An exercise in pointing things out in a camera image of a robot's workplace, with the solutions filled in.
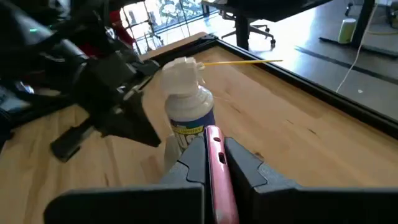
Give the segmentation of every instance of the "product label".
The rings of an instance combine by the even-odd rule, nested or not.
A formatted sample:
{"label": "product label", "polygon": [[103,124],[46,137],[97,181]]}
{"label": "product label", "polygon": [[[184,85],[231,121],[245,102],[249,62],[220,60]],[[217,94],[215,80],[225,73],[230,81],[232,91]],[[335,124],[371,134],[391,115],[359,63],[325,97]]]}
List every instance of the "product label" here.
{"label": "product label", "polygon": [[194,121],[174,121],[170,120],[178,145],[182,150],[186,150],[189,144],[196,136],[203,136],[205,127],[208,125],[215,125],[213,110],[203,117]]}

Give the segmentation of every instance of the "wooden tabletop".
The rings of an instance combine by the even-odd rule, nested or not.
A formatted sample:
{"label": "wooden tabletop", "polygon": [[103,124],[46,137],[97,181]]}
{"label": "wooden tabletop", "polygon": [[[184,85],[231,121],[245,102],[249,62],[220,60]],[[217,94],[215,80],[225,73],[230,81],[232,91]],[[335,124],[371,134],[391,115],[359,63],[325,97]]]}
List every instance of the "wooden tabletop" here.
{"label": "wooden tabletop", "polygon": [[[193,41],[204,33],[150,52]],[[197,61],[241,60],[220,47]],[[253,65],[203,70],[215,97],[215,118],[225,136],[306,186],[398,186],[398,141]],[[49,144],[87,114],[71,106],[16,130],[0,155],[0,223],[42,223],[48,202],[85,187],[156,183],[164,174],[164,140],[172,131],[159,75],[145,87],[144,110],[163,143],[149,147],[92,134],[66,164]]]}

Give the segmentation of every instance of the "yellow straw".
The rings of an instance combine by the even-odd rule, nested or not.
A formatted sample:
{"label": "yellow straw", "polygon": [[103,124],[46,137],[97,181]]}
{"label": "yellow straw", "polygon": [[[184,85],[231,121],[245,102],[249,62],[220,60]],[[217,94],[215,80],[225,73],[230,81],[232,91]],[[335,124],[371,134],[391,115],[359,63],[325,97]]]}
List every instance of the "yellow straw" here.
{"label": "yellow straw", "polygon": [[203,63],[204,66],[209,65],[237,65],[237,64],[251,64],[251,63],[269,63],[269,62],[281,62],[283,60],[245,60],[245,61],[236,61],[236,62],[210,62]]}

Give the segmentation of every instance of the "white cable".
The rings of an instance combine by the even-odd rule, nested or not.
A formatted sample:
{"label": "white cable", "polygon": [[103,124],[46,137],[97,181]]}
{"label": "white cable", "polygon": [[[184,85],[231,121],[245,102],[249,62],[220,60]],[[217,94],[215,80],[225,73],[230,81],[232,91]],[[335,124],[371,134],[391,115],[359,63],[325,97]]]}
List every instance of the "white cable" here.
{"label": "white cable", "polygon": [[371,21],[372,21],[372,18],[373,18],[373,16],[374,16],[374,13],[376,12],[377,6],[378,6],[378,4],[375,4],[375,5],[373,6],[373,10],[372,10],[372,13],[371,13],[371,17],[369,18],[368,24],[366,25],[365,32],[364,32],[364,34],[363,34],[363,36],[362,36],[361,43],[359,44],[358,51],[357,51],[357,53],[356,53],[356,57],[355,57],[354,63],[353,63],[352,66],[349,68],[349,70],[348,70],[346,76],[344,77],[343,81],[342,81],[342,82],[340,83],[340,85],[338,86],[338,88],[337,88],[337,90],[336,90],[336,93],[338,93],[339,89],[341,88],[341,86],[343,85],[343,83],[346,81],[346,79],[347,79],[349,73],[352,71],[353,67],[354,67],[355,64],[356,64],[356,61],[357,61],[358,58],[359,58],[359,53],[360,53],[360,51],[361,51],[363,42],[364,42],[364,40],[365,40],[366,33],[367,33],[368,30],[369,30],[369,26],[370,26],[370,24],[371,24]]}

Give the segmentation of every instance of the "gray floor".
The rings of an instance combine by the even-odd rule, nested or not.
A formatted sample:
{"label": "gray floor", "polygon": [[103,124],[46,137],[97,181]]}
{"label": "gray floor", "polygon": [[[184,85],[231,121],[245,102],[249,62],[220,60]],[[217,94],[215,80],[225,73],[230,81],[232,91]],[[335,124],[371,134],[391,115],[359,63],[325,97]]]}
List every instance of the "gray floor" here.
{"label": "gray floor", "polygon": [[[299,74],[313,82],[336,91],[348,69],[335,63],[327,62],[309,54],[301,53],[297,47],[324,55],[341,62],[352,64],[356,50],[337,47],[320,42],[319,37],[336,39],[340,30],[347,1],[334,0],[320,7],[305,11],[276,23],[256,21],[254,24],[268,24],[277,41],[271,49],[270,40],[259,34],[251,34],[250,51],[266,59],[283,59],[277,64]],[[350,17],[358,18],[361,6],[355,6]],[[385,22],[384,8],[379,7],[369,30],[374,32],[394,32]],[[213,33],[222,36],[234,28],[233,21],[225,21],[217,14],[208,19],[192,22],[161,34],[165,43],[171,43],[197,32]],[[236,44],[236,36],[226,37],[225,41]],[[398,51],[398,35],[370,35],[365,37],[365,44],[382,49]],[[361,52],[356,66],[378,74],[398,79],[398,61]],[[339,94],[351,98],[362,105],[372,108],[398,120],[398,86],[367,74],[351,71]]]}

